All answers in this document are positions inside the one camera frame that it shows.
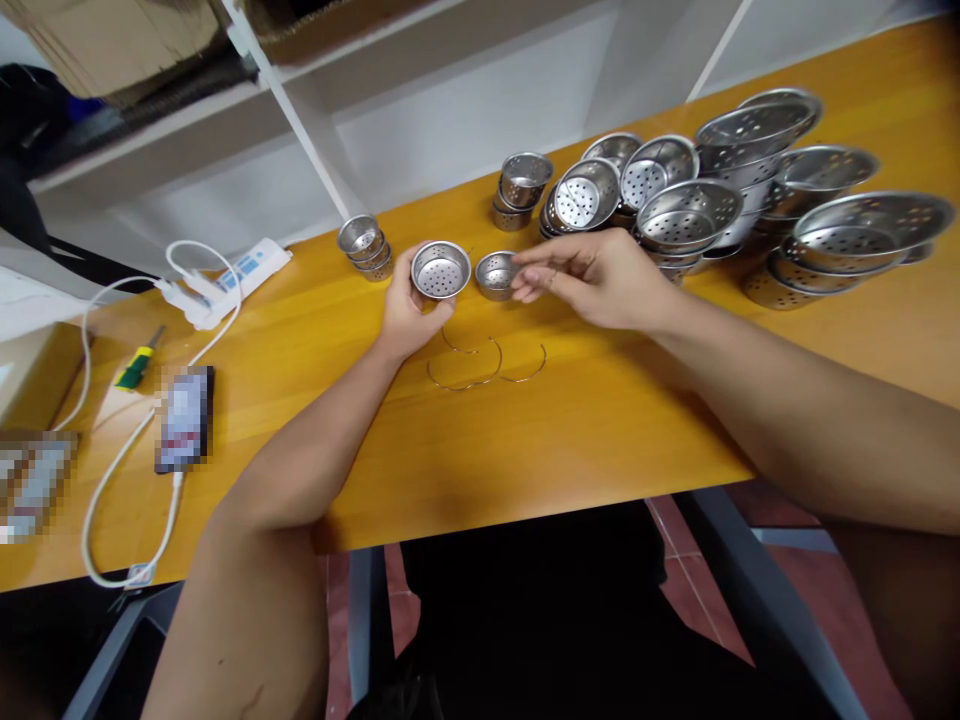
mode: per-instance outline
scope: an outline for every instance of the left hand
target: left hand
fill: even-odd
[[[432,312],[424,314],[424,297],[413,286],[410,265],[417,250],[428,241],[406,250],[397,258],[393,278],[387,288],[387,300],[383,309],[383,325],[377,345],[400,360],[422,348],[436,335],[443,324],[453,316],[457,307],[456,298],[447,298],[437,303]]]

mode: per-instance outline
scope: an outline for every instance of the right hand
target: right hand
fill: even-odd
[[[649,332],[683,296],[621,228],[555,238],[513,262],[526,266],[511,284],[514,300],[530,303],[551,292],[600,327]]]

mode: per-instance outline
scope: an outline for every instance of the cardboard box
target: cardboard box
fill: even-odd
[[[170,70],[221,33],[219,0],[0,0],[60,82],[103,97]]]
[[[54,323],[0,343],[0,430],[46,430],[83,362],[80,328]]]
[[[340,0],[296,18],[288,0],[243,0],[243,10],[266,56],[296,65],[362,37],[430,0]]]

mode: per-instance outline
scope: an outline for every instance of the hand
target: hand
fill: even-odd
[[[513,262],[527,266],[511,284],[514,300],[530,303],[551,292],[600,327],[649,332],[683,297],[621,228],[555,238]]]
[[[456,298],[447,298],[437,303],[432,312],[424,314],[424,297],[410,280],[410,264],[417,250],[425,244],[426,241],[406,250],[397,258],[393,278],[387,288],[383,325],[377,345],[399,360],[406,360],[426,345],[457,307]]]

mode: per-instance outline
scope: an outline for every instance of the floor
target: floor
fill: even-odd
[[[759,481],[735,486],[731,496],[754,526],[816,524],[811,516],[790,505]],[[647,504],[666,546],[667,582],[663,592],[667,599],[688,627],[752,662],[713,575],[673,498],[652,498]],[[883,664],[853,579],[840,557],[790,548],[770,548],[770,551],[813,611],[868,716],[874,720],[912,717]],[[394,646],[399,653],[416,633],[420,601],[407,587],[399,545],[386,546],[385,555]],[[328,557],[326,572],[330,615],[327,718],[340,720],[347,716],[352,705],[347,670],[349,556],[343,553]]]

